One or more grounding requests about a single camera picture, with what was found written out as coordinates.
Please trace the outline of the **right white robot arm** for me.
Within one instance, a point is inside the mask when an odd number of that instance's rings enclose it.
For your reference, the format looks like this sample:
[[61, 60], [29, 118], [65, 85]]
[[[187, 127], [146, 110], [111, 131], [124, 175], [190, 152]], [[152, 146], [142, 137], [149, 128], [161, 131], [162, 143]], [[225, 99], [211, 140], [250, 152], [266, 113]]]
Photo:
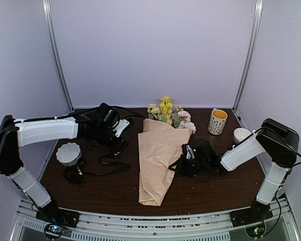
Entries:
[[199, 172], [208, 172], [212, 176], [222, 177], [256, 156], [267, 153], [273, 163], [256, 195], [257, 203], [247, 211], [249, 220], [256, 222], [266, 214], [266, 205], [273, 200], [289, 170], [295, 165], [298, 145], [299, 135], [296, 131], [267, 118], [260, 128], [221, 156], [205, 139], [183, 144], [182, 154], [168, 169], [182, 176], [193, 177]]

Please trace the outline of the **pink fake flower stem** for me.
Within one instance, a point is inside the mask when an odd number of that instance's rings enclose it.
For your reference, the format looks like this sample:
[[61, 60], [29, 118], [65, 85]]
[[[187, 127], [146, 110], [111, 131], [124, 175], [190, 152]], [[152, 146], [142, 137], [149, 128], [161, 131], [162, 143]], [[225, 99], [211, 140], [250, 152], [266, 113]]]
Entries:
[[190, 129], [192, 134], [196, 133], [196, 126], [191, 121], [191, 115], [182, 106], [176, 105], [171, 115], [172, 126], [176, 129]]

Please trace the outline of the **pale yellow fake flower stem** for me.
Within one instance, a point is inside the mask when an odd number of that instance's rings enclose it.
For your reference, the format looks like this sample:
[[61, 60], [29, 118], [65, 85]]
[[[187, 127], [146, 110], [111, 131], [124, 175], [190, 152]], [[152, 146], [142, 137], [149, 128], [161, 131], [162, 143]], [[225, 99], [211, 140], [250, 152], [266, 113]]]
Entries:
[[161, 114], [160, 108], [153, 103], [147, 106], [147, 112], [148, 112], [148, 117], [155, 120], [158, 120], [158, 117]]

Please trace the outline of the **pink and green wrapping paper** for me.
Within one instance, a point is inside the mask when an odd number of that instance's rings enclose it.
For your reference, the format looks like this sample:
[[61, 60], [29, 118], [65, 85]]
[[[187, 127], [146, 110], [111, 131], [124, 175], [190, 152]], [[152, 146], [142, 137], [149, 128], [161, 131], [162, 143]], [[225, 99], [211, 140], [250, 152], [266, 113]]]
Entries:
[[179, 159], [191, 134], [190, 129], [176, 129], [158, 120], [143, 121], [143, 132], [138, 134], [140, 204], [161, 206], [175, 175], [169, 165]]

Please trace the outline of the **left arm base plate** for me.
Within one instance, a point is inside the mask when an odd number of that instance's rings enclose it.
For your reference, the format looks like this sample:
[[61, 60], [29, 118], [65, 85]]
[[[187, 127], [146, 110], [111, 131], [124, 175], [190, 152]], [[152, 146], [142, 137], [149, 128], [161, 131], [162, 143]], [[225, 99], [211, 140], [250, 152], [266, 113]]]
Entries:
[[56, 217], [48, 217], [42, 212], [37, 211], [36, 219], [57, 224], [58, 226], [76, 228], [79, 221], [80, 213], [59, 209]]

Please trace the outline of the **bright yellow fake flower stem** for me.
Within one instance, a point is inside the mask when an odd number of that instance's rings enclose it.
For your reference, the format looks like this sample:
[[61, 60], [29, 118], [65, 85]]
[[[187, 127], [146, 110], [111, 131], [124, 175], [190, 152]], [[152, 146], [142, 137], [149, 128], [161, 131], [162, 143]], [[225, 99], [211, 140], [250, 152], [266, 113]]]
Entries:
[[161, 114], [159, 116], [159, 120], [161, 122], [165, 122], [169, 125], [172, 125], [173, 107], [174, 105], [170, 97], [168, 96], [161, 97], [161, 103], [160, 103]]

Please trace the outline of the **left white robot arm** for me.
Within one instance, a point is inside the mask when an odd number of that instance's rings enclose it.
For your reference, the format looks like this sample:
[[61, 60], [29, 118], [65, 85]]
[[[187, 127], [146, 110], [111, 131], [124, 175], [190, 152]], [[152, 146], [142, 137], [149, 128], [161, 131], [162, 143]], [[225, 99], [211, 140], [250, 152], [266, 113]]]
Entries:
[[0, 175], [12, 179], [51, 223], [62, 219], [62, 211], [47, 189], [27, 170], [19, 149], [28, 145], [59, 139], [85, 139], [111, 149], [113, 156], [126, 148], [121, 136], [130, 121], [121, 118], [114, 106], [75, 111], [63, 116], [15, 119], [6, 115], [0, 126]]

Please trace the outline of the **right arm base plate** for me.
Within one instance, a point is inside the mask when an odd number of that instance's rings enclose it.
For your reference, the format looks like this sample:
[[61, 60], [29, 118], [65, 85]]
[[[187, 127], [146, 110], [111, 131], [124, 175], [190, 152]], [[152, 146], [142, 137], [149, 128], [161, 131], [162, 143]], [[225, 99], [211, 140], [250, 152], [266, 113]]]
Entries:
[[253, 212], [250, 208], [232, 211], [229, 213], [233, 227], [249, 225], [256, 222], [262, 222], [263, 219], [273, 217], [271, 211], [264, 213]]

